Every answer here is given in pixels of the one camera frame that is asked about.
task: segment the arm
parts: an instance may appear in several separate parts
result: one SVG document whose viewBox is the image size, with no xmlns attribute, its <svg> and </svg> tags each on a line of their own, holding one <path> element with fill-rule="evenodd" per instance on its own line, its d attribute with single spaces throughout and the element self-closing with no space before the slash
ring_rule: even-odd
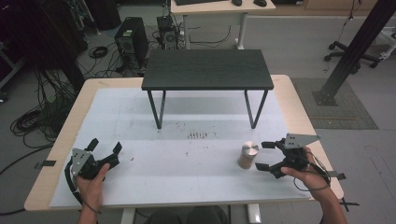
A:
<svg viewBox="0 0 396 224">
<path fill-rule="evenodd" d="M 307 152 L 306 157 L 309 161 L 315 163 L 312 153 L 308 147 L 304 148 Z M 312 168 L 308 167 L 305 172 L 299 172 L 289 167 L 282 167 L 281 171 L 285 175 L 293 176 L 303 181 L 308 189 L 311 190 L 312 197 L 320 203 L 323 211 L 323 223 L 325 224 L 344 224 L 347 223 L 347 218 L 341 209 L 337 197 L 330 187 L 322 189 L 327 185 L 326 181 L 317 174 Z"/>
<path fill-rule="evenodd" d="M 105 164 L 93 180 L 77 176 L 77 186 L 82 198 L 82 208 L 78 224 L 96 223 L 97 215 L 100 213 L 99 209 L 103 202 L 102 182 L 109 167 L 109 164 Z"/>
</svg>

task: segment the small brown object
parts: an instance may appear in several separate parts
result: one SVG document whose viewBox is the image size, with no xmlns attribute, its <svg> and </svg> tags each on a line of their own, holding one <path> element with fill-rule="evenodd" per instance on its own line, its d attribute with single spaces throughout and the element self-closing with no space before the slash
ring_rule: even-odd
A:
<svg viewBox="0 0 396 224">
<path fill-rule="evenodd" d="M 259 147 L 252 141 L 247 141 L 242 145 L 241 156 L 238 159 L 238 164 L 242 169 L 249 169 L 253 163 L 253 159 L 259 153 Z"/>
</svg>

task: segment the forearm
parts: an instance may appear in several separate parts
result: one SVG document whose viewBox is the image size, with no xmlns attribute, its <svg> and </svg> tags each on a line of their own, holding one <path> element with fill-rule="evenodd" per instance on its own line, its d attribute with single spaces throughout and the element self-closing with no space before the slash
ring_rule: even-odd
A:
<svg viewBox="0 0 396 224">
<path fill-rule="evenodd" d="M 82 205 L 78 224 L 96 224 L 97 214 L 94 213 L 86 204 Z"/>
<path fill-rule="evenodd" d="M 337 197 L 331 191 L 327 197 L 319 201 L 323 211 L 324 224 L 346 224 L 346 216 L 338 202 Z"/>
</svg>

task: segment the black trousers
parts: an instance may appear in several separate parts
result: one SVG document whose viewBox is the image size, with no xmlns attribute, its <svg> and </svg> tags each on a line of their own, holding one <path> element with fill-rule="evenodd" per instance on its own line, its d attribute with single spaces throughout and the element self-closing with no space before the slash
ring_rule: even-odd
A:
<svg viewBox="0 0 396 224">
<path fill-rule="evenodd" d="M 186 224 L 227 224 L 228 218 L 218 206 L 194 207 L 187 216 Z M 145 224 L 182 224 L 180 217 L 170 211 L 161 210 L 151 215 Z"/>
</svg>

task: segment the person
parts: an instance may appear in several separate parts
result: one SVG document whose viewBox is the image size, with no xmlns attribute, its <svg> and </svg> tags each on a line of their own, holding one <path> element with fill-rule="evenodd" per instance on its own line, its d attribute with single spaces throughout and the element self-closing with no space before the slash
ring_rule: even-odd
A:
<svg viewBox="0 0 396 224">
<path fill-rule="evenodd" d="M 309 147 L 304 147 L 306 157 L 315 163 L 313 154 Z M 77 177 L 77 185 L 83 201 L 78 224 L 94 224 L 97 220 L 99 209 L 103 202 L 102 182 L 109 169 L 106 164 L 102 167 L 98 175 L 93 180 L 87 180 L 80 176 Z M 338 202 L 337 197 L 330 187 L 326 187 L 326 181 L 318 173 L 308 166 L 306 171 L 297 171 L 289 167 L 282 167 L 281 172 L 300 179 L 308 189 L 311 190 L 312 197 L 320 203 L 323 224 L 345 224 L 347 218 Z M 221 208 L 217 206 L 198 206 L 192 209 L 187 218 L 188 224 L 225 224 L 228 222 L 227 216 Z M 154 213 L 148 218 L 145 224 L 156 223 L 175 223 L 181 224 L 180 218 L 169 211 L 162 210 Z"/>
</svg>

